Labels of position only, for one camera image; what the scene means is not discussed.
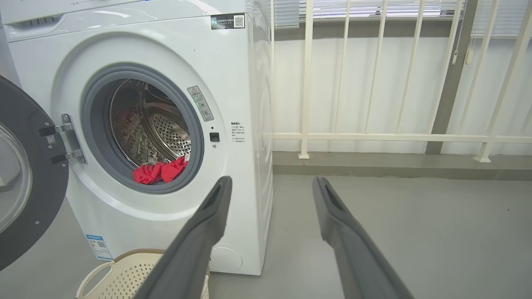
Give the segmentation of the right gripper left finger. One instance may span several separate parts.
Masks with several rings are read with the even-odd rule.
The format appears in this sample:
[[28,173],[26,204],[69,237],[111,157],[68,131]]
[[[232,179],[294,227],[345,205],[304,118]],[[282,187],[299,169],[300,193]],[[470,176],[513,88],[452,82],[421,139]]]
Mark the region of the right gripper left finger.
[[143,282],[135,299],[201,298],[211,250],[224,236],[231,194],[231,177],[219,178]]

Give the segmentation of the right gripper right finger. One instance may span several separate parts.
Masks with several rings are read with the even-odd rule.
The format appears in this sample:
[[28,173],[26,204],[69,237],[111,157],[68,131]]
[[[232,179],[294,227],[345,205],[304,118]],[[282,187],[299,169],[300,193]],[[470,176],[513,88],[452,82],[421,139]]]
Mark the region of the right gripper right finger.
[[312,193],[321,236],[334,250],[344,297],[411,299],[411,292],[330,182],[315,177]]

